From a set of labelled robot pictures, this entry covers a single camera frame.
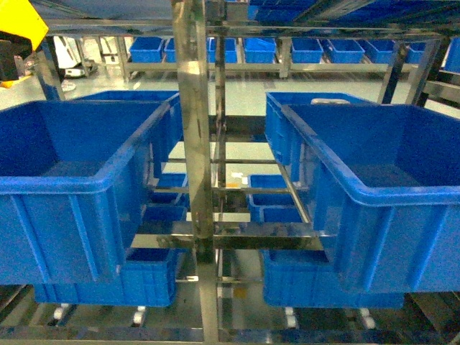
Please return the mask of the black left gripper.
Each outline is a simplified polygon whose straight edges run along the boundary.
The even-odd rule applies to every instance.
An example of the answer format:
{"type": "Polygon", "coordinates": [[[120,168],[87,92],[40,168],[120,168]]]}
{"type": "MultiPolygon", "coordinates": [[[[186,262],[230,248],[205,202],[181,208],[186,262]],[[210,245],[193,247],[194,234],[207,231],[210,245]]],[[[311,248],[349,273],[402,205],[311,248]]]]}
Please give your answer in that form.
{"type": "Polygon", "coordinates": [[[30,38],[1,32],[1,81],[18,80],[15,57],[26,59],[34,50],[30,38]]]}

